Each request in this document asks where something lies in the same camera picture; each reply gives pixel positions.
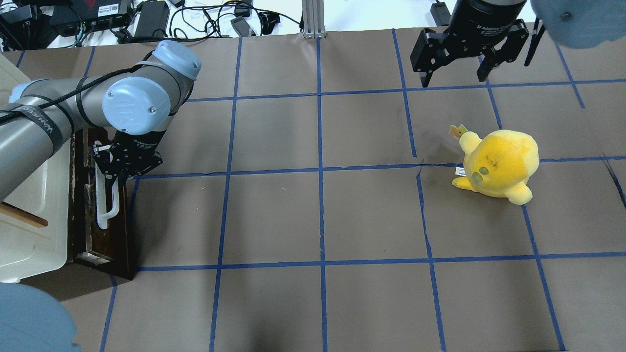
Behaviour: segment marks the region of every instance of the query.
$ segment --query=white label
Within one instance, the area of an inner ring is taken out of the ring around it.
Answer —
[[[119,7],[120,7],[120,5],[118,5],[118,4],[100,6],[98,8],[98,17],[100,17],[100,16],[107,16],[107,15],[110,15],[110,14],[117,14]]]

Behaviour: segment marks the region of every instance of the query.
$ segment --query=yellow plush toy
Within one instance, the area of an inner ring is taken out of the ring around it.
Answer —
[[[451,127],[465,152],[464,177],[452,181],[455,187],[491,197],[508,198],[522,205],[533,197],[526,183],[539,167],[537,143],[533,137],[509,130],[498,130],[485,139],[463,125]]]

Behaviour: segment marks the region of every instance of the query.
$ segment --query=plush toy tag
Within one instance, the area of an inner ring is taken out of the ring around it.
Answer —
[[[450,134],[453,137],[455,137],[456,139],[460,139],[461,135],[464,134],[467,131],[468,131],[468,129],[465,128],[465,126],[463,126],[463,125],[459,125],[459,127],[454,126],[454,125],[450,125]]]

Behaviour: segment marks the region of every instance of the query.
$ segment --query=plush toy arm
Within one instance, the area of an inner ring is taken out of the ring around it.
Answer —
[[[471,186],[470,180],[468,180],[465,176],[457,177],[452,180],[452,185],[460,189],[472,190],[476,192],[476,190]]]
[[[511,187],[510,190],[506,191],[505,196],[509,198],[511,203],[523,205],[528,203],[533,198],[533,192],[530,192],[526,183],[520,182]]]
[[[461,135],[461,139],[459,139],[459,144],[461,145],[461,149],[465,152],[465,154],[469,154],[478,147],[480,142],[483,140],[475,132],[465,132]]]

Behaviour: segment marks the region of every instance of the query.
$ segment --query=metal post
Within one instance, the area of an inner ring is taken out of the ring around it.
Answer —
[[[324,0],[302,0],[304,38],[325,38]]]

